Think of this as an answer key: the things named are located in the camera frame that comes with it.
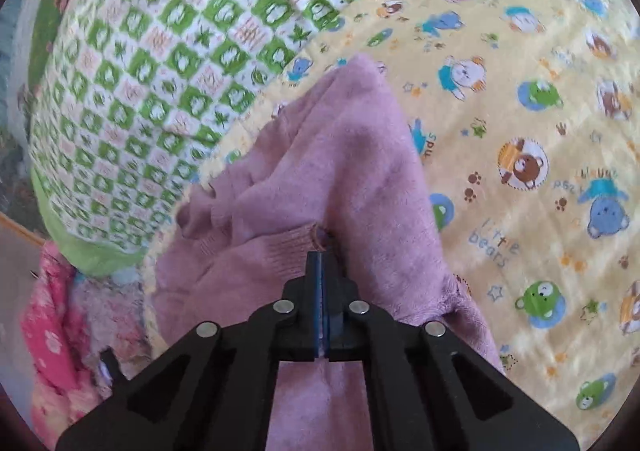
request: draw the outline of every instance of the bed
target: bed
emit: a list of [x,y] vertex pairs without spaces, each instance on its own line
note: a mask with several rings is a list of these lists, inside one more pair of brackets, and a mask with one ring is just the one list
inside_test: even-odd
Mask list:
[[[357,0],[258,96],[200,181],[367,53],[406,112],[447,260],[507,376],[588,449],[640,373],[637,37],[629,0]],[[148,295],[172,228],[145,259]]]

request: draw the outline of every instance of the green checkered fabric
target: green checkered fabric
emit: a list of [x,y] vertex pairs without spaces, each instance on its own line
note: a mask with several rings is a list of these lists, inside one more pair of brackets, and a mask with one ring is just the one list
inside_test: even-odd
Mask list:
[[44,206],[75,237],[139,251],[256,93],[350,1],[80,0],[32,119]]

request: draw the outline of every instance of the pink garment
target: pink garment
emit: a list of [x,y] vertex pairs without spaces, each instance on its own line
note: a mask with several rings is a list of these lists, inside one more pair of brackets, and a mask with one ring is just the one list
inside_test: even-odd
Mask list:
[[[280,111],[208,190],[195,186],[177,224],[153,298],[169,344],[198,322],[242,322],[276,301],[319,247],[319,224],[363,299],[408,323],[445,320],[501,369],[482,314],[444,262],[406,117],[363,55]],[[364,451],[369,435],[359,364],[280,367],[268,450]]]
[[36,435],[49,449],[62,432],[100,402],[91,373],[80,362],[89,335],[82,314],[67,308],[76,269],[47,241],[40,276],[22,318],[22,333],[36,369],[31,416]]

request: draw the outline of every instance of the brown paw print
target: brown paw print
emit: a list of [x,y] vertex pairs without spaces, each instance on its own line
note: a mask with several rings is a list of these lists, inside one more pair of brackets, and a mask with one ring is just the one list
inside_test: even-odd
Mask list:
[[473,202],[476,198],[478,198],[476,196],[476,194],[474,193],[474,190],[471,189],[471,187],[468,187],[465,189],[465,202]]
[[474,171],[472,175],[469,175],[468,180],[470,184],[480,185],[480,181],[482,180],[482,177],[478,174],[478,171]]

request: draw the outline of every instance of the floor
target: floor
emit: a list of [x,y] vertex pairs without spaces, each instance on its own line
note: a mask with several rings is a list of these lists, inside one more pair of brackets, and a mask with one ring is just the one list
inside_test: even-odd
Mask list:
[[38,271],[40,248],[0,225],[0,384],[31,425],[31,356],[22,340],[20,313]]

